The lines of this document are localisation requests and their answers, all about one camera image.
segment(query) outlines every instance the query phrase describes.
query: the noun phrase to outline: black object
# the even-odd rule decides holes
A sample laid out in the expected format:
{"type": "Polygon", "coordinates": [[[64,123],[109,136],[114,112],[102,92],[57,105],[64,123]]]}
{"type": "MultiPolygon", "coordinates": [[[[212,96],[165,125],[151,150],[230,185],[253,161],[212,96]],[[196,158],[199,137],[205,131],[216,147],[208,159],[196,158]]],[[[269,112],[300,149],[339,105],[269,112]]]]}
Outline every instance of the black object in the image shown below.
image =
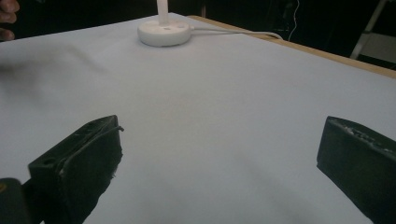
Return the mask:
{"type": "Polygon", "coordinates": [[[0,223],[83,223],[120,163],[118,130],[116,116],[91,121],[31,162],[23,186],[1,179],[0,223]]]}
{"type": "Polygon", "coordinates": [[[396,142],[358,123],[328,117],[318,168],[374,223],[396,223],[396,142]]]}

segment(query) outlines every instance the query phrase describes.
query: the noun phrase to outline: lamp stem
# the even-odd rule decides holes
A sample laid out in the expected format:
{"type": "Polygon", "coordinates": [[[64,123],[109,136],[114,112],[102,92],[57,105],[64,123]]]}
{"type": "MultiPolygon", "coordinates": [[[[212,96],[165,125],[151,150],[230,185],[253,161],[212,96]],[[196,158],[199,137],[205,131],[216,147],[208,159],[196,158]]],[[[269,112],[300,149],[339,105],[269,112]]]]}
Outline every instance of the lamp stem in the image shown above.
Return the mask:
{"type": "Polygon", "coordinates": [[[157,0],[157,8],[158,8],[158,17],[159,17],[160,26],[168,26],[169,25],[168,1],[157,0]]]}

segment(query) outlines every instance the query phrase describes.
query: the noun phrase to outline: table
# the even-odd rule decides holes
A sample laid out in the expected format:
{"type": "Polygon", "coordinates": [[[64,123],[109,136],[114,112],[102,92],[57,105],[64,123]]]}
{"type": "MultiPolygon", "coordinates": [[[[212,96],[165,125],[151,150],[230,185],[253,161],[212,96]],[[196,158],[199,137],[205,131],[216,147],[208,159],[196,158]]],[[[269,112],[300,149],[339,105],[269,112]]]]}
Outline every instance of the table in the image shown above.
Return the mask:
{"type": "Polygon", "coordinates": [[[152,48],[150,19],[0,44],[0,176],[116,114],[124,156],[85,223],[371,223],[316,156],[327,116],[396,139],[396,79],[247,35],[152,48]]]}

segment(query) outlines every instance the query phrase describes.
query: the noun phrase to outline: lamp base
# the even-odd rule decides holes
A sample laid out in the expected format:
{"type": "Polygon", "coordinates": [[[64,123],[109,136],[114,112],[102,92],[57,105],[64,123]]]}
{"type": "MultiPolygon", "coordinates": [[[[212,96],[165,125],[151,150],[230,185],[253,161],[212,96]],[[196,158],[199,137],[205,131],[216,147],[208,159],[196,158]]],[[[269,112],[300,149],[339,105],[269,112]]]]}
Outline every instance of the lamp base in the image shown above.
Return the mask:
{"type": "Polygon", "coordinates": [[[137,29],[140,41],[153,47],[169,47],[186,43],[191,37],[191,28],[184,21],[169,21],[160,25],[158,21],[146,21],[137,29]]]}

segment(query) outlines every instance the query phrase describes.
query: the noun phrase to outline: wooden table edge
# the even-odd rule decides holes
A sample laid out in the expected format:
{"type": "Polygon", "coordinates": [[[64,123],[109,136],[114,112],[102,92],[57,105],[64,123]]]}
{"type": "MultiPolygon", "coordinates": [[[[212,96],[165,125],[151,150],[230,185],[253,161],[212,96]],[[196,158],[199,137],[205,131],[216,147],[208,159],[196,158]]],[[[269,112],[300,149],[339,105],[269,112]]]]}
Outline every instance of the wooden table edge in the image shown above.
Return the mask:
{"type": "MultiPolygon", "coordinates": [[[[188,16],[188,17],[191,18],[191,19],[197,20],[197,21],[202,21],[202,22],[209,23],[209,24],[212,24],[212,25],[216,25],[218,27],[222,27],[222,28],[226,28],[226,29],[244,30],[244,29],[241,29],[241,28],[236,27],[236,26],[232,26],[232,25],[229,25],[229,24],[226,24],[226,23],[222,23],[222,22],[219,22],[219,21],[213,21],[213,20],[210,20],[210,19],[207,19],[207,18],[203,18],[203,17],[200,17],[200,16],[191,15],[191,16],[188,16]]],[[[339,55],[336,55],[336,54],[331,54],[331,53],[328,53],[328,52],[325,52],[325,51],[322,51],[322,50],[319,50],[319,49],[312,49],[312,48],[309,48],[309,47],[306,47],[306,46],[303,46],[303,45],[291,43],[291,42],[286,41],[286,40],[276,39],[276,38],[268,36],[268,35],[251,35],[251,36],[254,36],[254,37],[262,39],[262,40],[271,41],[271,42],[277,43],[279,45],[283,45],[283,46],[290,47],[290,48],[293,48],[293,49],[301,50],[301,51],[304,51],[304,52],[307,52],[307,53],[311,53],[311,54],[317,55],[319,57],[326,58],[326,59],[329,59],[329,60],[332,60],[332,61],[335,61],[335,62],[338,62],[338,63],[343,63],[343,64],[350,65],[350,66],[353,66],[353,67],[357,67],[359,69],[363,69],[363,70],[366,70],[366,71],[369,71],[369,72],[377,73],[379,75],[396,78],[396,71],[390,70],[388,68],[376,66],[376,65],[373,65],[373,64],[369,64],[369,63],[359,62],[359,61],[356,61],[356,60],[353,60],[353,59],[350,59],[350,58],[346,58],[346,57],[339,56],[339,55]]]]}

